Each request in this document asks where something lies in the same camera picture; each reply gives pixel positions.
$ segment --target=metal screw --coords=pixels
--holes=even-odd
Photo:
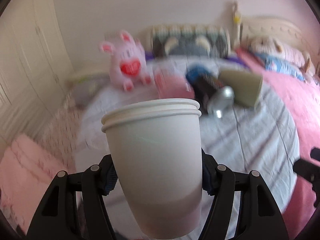
[[[57,176],[58,176],[59,178],[62,178],[62,177],[65,176],[65,174],[66,174],[65,171],[59,171],[58,174],[57,174]]]
[[[255,177],[259,177],[260,175],[259,171],[251,171],[251,174]]]
[[[92,165],[91,168],[90,168],[90,170],[92,170],[92,171],[98,171],[99,168],[100,168],[99,165]]]
[[[219,164],[217,168],[219,171],[225,171],[227,169],[227,167],[222,164]]]

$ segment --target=blue pillow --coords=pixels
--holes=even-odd
[[[266,70],[287,74],[301,81],[305,81],[301,71],[295,69],[290,62],[265,53],[255,52],[254,54],[264,62]]]

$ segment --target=headboard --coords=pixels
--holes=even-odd
[[[238,46],[247,48],[252,38],[257,35],[273,36],[290,46],[306,50],[316,68],[316,74],[320,71],[320,55],[318,48],[312,48],[303,37],[301,30],[292,22],[278,17],[244,17],[238,9],[238,3],[234,3],[233,9],[234,40],[232,47]]]

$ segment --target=pink plush toy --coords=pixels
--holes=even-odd
[[[134,88],[133,83],[141,81],[144,85],[151,83],[150,74],[143,46],[134,40],[127,31],[120,31],[119,36],[111,41],[103,41],[100,50],[111,54],[109,71],[111,82],[125,91]]]

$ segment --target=gray bedsheet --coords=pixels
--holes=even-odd
[[[166,60],[174,62],[183,71],[187,65],[200,62],[216,75],[221,68],[243,70],[240,65],[221,59],[171,57]],[[155,64],[157,61],[150,63],[149,67]],[[78,140],[78,147],[82,150],[76,154],[78,171],[98,163],[103,155],[109,153],[100,122],[106,112],[156,97],[154,87],[138,87],[130,95],[111,86],[106,87],[84,114]],[[292,116],[267,84],[262,85],[255,109],[234,105],[224,112],[222,119],[203,115],[200,117],[200,130],[202,147],[207,154],[233,171],[248,173],[258,170],[280,210],[285,210],[296,182],[292,163],[299,158],[299,141]],[[227,239],[233,236],[236,228],[239,199],[240,194],[235,193]],[[129,239],[147,238],[135,222],[119,183],[104,200],[114,230]],[[181,239],[198,239],[211,203],[212,197],[203,192],[201,223]]]

